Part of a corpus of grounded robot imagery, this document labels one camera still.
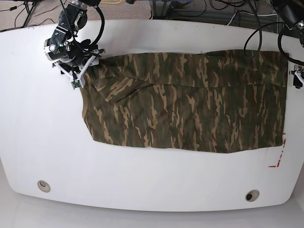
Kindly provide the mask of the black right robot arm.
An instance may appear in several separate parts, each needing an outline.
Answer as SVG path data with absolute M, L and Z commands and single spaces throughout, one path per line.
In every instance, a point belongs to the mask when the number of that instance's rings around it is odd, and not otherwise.
M 86 70 L 98 65 L 101 54 L 105 52 L 97 44 L 105 28 L 105 18 L 99 3 L 99 0 L 74 0 L 65 7 L 61 2 L 58 25 L 44 44 L 45 54 L 52 61 L 52 67 L 57 67 L 62 75 L 66 75 L 74 89 L 85 86 Z M 87 23 L 88 7 L 97 11 L 101 26 L 94 41 L 85 39 L 78 42 L 77 34 Z

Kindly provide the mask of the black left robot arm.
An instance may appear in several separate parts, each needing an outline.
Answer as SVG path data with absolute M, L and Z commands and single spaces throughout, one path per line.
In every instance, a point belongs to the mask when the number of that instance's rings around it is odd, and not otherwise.
M 296 29 L 299 33 L 300 44 L 304 47 L 304 1 L 272 0 L 271 5 L 285 23 L 285 27 L 278 35 L 278 49 L 289 62 L 295 64 L 295 69 L 291 71 L 293 75 L 293 86 L 300 89 L 304 86 L 304 62 L 289 57 L 289 55 L 283 51 L 282 37 L 287 30 Z

